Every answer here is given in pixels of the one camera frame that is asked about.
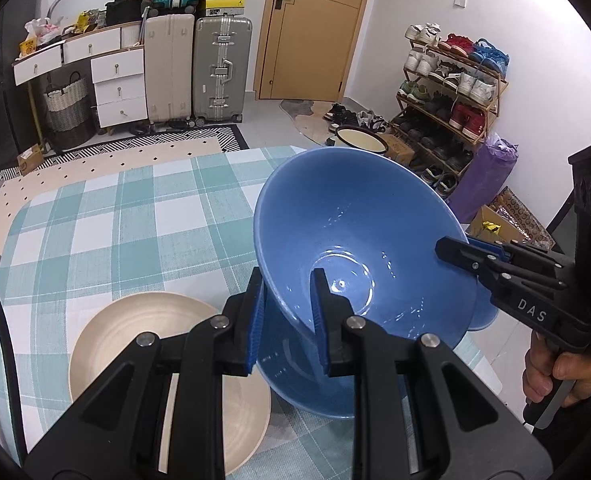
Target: bowl rim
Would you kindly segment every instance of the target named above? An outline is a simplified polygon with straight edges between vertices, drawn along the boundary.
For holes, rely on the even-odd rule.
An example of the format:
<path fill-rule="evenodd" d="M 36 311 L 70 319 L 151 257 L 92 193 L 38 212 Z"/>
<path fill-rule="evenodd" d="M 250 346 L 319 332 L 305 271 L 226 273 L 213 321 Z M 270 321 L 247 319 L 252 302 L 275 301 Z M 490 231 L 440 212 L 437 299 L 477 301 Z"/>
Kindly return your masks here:
<path fill-rule="evenodd" d="M 436 203 L 453 219 L 453 222 L 455 223 L 455 225 L 458 226 L 458 228 L 459 228 L 459 231 L 457 232 L 458 237 L 461 239 L 461 241 L 469 243 L 469 240 L 466 237 L 466 233 L 462 229 L 462 226 L 460 225 L 460 222 L 457 220 L 455 214 L 453 213 L 453 211 L 451 211 L 451 209 L 449 208 L 447 203 L 444 202 L 444 200 L 435 192 L 435 190 L 432 189 L 431 186 L 429 186 L 429 184 L 424 182 L 418 175 L 413 173 L 413 171 L 409 170 L 409 168 L 405 168 L 404 166 L 398 164 L 396 161 L 386 158 L 386 156 L 378 155 L 377 153 L 374 153 L 374 152 L 368 152 L 367 150 L 361 150 L 360 148 L 347 148 L 344 146 L 319 146 L 319 147 L 316 147 L 316 148 L 313 148 L 310 150 L 306 150 L 304 152 L 297 153 L 294 156 L 291 156 L 290 158 L 285 160 L 281 165 L 279 165 L 277 168 L 275 168 L 275 170 L 269 175 L 268 179 L 265 181 L 265 183 L 262 186 L 262 189 L 260 190 L 260 193 L 258 195 L 258 200 L 256 201 L 255 211 L 253 213 L 253 246 L 255 248 L 256 259 L 258 260 L 258 265 L 260 266 L 260 271 L 262 272 L 262 278 L 269 289 L 268 292 L 270 294 L 272 294 L 272 296 L 273 296 L 274 300 L 276 301 L 276 303 L 278 304 L 278 307 L 281 310 L 282 314 L 284 314 L 284 316 L 287 318 L 288 322 L 291 323 L 291 325 L 294 327 L 294 329 L 298 330 L 299 333 L 301 333 L 304 337 L 309 339 L 309 341 L 314 344 L 316 344 L 315 331 L 311 330 L 308 327 L 308 325 L 296 315 L 296 313 L 292 312 L 291 309 L 288 308 L 287 302 L 284 300 L 282 295 L 274 292 L 274 291 L 278 291 L 279 289 L 276 285 L 275 280 L 271 276 L 271 274 L 269 272 L 265 272 L 265 270 L 264 270 L 264 269 L 267 269 L 268 266 L 267 266 L 267 261 L 266 261 L 265 254 L 264 254 L 264 248 L 262 247 L 262 244 L 261 244 L 260 240 L 258 239 L 258 233 L 260 232 L 261 211 L 262 211 L 262 207 L 264 206 L 264 200 L 265 200 L 267 190 L 269 189 L 269 184 L 273 180 L 278 178 L 278 176 L 282 172 L 285 171 L 285 168 L 288 168 L 289 166 L 293 165 L 293 163 L 300 160 L 300 158 L 306 158 L 309 156 L 320 156 L 322 153 L 325 153 L 322 150 L 334 150 L 335 153 L 337 153 L 338 150 L 342 150 L 343 152 L 348 152 L 348 153 L 351 152 L 354 154 L 354 156 L 376 157 L 377 159 L 382 160 L 382 162 L 380 162 L 380 164 L 393 164 L 396 166 L 397 169 L 400 169 L 400 168 L 403 169 L 404 171 L 406 171 L 407 173 L 412 175 L 413 178 L 416 178 L 424 186 L 427 186 L 427 188 L 429 188 L 429 190 L 435 195 L 434 198 L 439 200 L 439 202 L 436 202 Z M 458 341 L 461 341 L 462 338 L 464 337 L 464 334 L 466 334 L 467 330 L 469 330 L 469 325 L 471 324 L 471 320 L 473 319 L 474 313 L 475 313 L 475 297 L 474 297 L 474 302 L 471 306 L 471 317 L 469 319 L 467 326 L 462 331 L 462 334 L 460 335 L 460 338 L 458 339 Z"/>

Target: beige suitcase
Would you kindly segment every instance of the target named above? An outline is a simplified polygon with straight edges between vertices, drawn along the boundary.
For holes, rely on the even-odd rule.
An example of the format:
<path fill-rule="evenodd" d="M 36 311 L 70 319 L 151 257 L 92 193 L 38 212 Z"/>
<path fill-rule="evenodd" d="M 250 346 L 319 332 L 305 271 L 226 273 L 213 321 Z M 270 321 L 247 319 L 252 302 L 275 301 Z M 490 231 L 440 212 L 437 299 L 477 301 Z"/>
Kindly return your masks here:
<path fill-rule="evenodd" d="M 170 14 L 146 20 L 144 87 L 152 123 L 191 117 L 192 14 Z"/>

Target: white drawer cabinet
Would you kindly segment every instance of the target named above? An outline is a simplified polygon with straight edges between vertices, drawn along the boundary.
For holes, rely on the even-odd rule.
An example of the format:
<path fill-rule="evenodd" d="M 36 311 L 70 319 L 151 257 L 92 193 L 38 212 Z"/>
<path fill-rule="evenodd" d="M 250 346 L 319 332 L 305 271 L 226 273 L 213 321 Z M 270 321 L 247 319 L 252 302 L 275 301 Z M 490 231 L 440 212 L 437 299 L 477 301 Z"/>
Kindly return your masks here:
<path fill-rule="evenodd" d="M 146 98 L 144 96 L 98 105 L 98 119 L 103 128 L 146 118 Z"/>
<path fill-rule="evenodd" d="M 57 44 L 33 54 L 25 60 L 13 66 L 13 75 L 16 85 L 22 84 L 29 79 L 45 74 L 62 66 L 62 44 Z"/>
<path fill-rule="evenodd" d="M 87 34 L 77 40 L 63 44 L 64 62 L 71 63 L 85 57 L 97 56 L 112 50 L 120 50 L 120 29 L 110 28 L 93 34 Z"/>
<path fill-rule="evenodd" d="M 95 84 L 96 103 L 103 105 L 114 101 L 124 101 L 134 97 L 144 97 L 144 74 L 120 77 Z"/>
<path fill-rule="evenodd" d="M 92 79 L 94 83 L 143 73 L 144 59 L 141 48 L 92 59 Z"/>

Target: white sneaker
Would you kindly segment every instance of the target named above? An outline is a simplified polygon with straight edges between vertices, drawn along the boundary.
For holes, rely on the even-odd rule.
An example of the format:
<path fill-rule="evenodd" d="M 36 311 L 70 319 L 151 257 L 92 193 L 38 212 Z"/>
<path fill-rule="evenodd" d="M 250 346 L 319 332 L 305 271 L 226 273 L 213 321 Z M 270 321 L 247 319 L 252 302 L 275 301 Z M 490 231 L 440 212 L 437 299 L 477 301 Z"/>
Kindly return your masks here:
<path fill-rule="evenodd" d="M 439 57 L 437 54 L 433 52 L 427 52 L 422 56 L 422 59 L 418 63 L 418 70 L 416 72 L 424 77 L 429 76 L 431 72 L 437 69 L 437 64 L 439 63 Z"/>
<path fill-rule="evenodd" d="M 424 25 L 409 25 L 407 32 L 404 33 L 404 37 L 407 40 L 415 40 L 418 38 L 418 34 L 424 28 Z"/>
<path fill-rule="evenodd" d="M 483 80 L 478 79 L 471 89 L 470 97 L 477 104 L 487 107 L 493 102 L 495 89 L 495 85 L 486 84 Z"/>
<path fill-rule="evenodd" d="M 425 43 L 428 45 L 437 45 L 440 38 L 437 34 L 440 32 L 440 26 L 437 23 L 432 23 L 427 27 L 424 27 L 416 37 L 415 41 L 418 43 Z"/>
<path fill-rule="evenodd" d="M 462 95 L 469 96 L 471 94 L 471 90 L 473 89 L 473 85 L 477 79 L 466 72 L 461 73 L 460 75 L 460 84 L 457 87 L 457 92 Z"/>
<path fill-rule="evenodd" d="M 411 72 L 415 72 L 418 68 L 419 62 L 422 59 L 422 55 L 424 52 L 422 48 L 419 46 L 414 46 L 409 53 L 409 57 L 404 62 L 404 67 L 406 70 L 411 70 Z"/>

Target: patterned rug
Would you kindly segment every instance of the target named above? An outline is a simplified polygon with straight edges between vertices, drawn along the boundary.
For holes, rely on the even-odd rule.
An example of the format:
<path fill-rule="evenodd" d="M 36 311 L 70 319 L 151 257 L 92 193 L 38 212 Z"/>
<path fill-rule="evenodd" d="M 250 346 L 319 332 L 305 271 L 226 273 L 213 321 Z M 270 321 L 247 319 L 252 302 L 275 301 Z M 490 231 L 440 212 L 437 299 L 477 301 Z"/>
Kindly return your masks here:
<path fill-rule="evenodd" d="M 329 121 L 324 115 L 333 103 L 326 101 L 308 101 L 302 99 L 282 99 L 280 108 L 287 114 L 297 130 L 313 142 L 324 146 L 331 135 Z"/>

